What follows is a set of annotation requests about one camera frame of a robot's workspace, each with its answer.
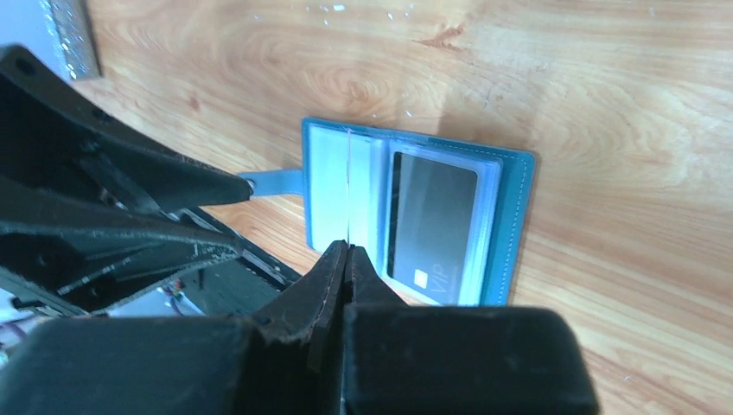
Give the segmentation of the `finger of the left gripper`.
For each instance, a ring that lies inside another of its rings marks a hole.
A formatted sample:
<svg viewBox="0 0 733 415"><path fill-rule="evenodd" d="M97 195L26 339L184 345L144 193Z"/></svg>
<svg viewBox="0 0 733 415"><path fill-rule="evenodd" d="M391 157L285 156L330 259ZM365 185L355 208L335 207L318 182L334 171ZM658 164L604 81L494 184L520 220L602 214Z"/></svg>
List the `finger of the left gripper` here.
<svg viewBox="0 0 733 415"><path fill-rule="evenodd" d="M231 234L1 180L1 287L19 310L99 313L241 253Z"/></svg>
<svg viewBox="0 0 733 415"><path fill-rule="evenodd" d="M243 179L130 128L19 44L1 48L1 175L143 214L247 201Z"/></svg>

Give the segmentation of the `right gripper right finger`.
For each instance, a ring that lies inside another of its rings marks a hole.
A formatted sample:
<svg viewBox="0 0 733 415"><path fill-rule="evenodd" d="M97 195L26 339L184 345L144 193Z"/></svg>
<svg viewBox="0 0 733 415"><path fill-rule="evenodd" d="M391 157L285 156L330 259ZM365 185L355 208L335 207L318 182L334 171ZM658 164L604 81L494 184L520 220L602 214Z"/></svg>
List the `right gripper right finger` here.
<svg viewBox="0 0 733 415"><path fill-rule="evenodd" d="M409 306L351 246L344 276L350 414L597 414L569 324L535 307Z"/></svg>

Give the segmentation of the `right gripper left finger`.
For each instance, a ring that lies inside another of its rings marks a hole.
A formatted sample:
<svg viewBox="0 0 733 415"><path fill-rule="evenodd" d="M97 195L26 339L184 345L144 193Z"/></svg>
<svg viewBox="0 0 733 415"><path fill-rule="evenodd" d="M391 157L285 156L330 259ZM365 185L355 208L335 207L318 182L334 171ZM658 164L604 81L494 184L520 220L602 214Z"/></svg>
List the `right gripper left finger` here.
<svg viewBox="0 0 733 415"><path fill-rule="evenodd" d="M248 316L61 318L1 371L4 414L342 414L348 245Z"/></svg>

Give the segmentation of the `blue card holder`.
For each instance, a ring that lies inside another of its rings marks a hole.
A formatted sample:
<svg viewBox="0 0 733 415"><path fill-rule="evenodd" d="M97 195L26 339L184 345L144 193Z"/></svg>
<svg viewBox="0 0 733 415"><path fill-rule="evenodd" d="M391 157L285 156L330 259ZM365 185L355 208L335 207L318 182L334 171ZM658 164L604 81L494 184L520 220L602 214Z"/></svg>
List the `blue card holder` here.
<svg viewBox="0 0 733 415"><path fill-rule="evenodd" d="M308 245L366 249L380 278L432 305L507 304L537 159L527 150L319 118L297 169L245 172L300 195Z"/></svg>

